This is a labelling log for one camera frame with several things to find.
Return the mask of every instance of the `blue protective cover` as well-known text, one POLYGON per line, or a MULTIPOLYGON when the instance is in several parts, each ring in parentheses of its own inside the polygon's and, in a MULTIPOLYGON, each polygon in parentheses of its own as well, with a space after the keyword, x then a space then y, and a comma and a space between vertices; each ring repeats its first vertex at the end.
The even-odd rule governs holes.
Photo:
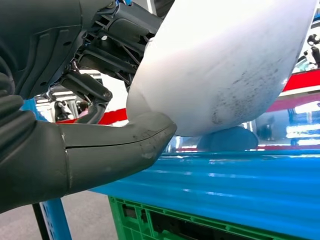
POLYGON ((319 106, 320 93, 278 99, 241 126, 174 137, 152 167, 92 191, 320 239, 319 106))

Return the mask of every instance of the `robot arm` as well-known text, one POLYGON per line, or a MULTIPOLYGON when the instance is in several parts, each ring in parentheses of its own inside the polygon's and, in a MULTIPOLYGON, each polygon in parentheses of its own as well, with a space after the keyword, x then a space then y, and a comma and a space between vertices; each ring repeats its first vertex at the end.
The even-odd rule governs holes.
POLYGON ((23 104, 20 96, 1 88, 0 213, 148 168, 177 129, 168 117, 155 112, 125 127, 59 125, 36 121, 30 111, 20 111, 23 104))
POLYGON ((0 213, 142 171, 177 129, 158 112, 124 127, 93 125, 112 95, 72 67, 76 62, 129 85, 146 40, 160 26, 157 16, 115 0, 2 1, 0 16, 8 23, 0 26, 0 213), (57 81, 92 102, 88 115, 59 125, 20 110, 23 99, 57 81))

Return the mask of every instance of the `red panel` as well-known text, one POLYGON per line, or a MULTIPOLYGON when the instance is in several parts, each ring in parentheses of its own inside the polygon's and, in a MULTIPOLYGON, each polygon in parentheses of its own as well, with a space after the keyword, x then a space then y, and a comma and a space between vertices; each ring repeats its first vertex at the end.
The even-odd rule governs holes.
POLYGON ((320 84, 320 69, 294 73, 288 81, 283 92, 302 89, 306 87, 314 87, 320 84))
MULTIPOLYGON (((115 111, 109 111, 105 112, 102 119, 99 122, 100 125, 109 125, 113 124, 119 121, 127 120, 127 112, 125 108, 118 109, 115 111)), ((65 121, 59 121, 57 124, 72 124, 75 122, 76 119, 73 120, 65 120, 65 121)))

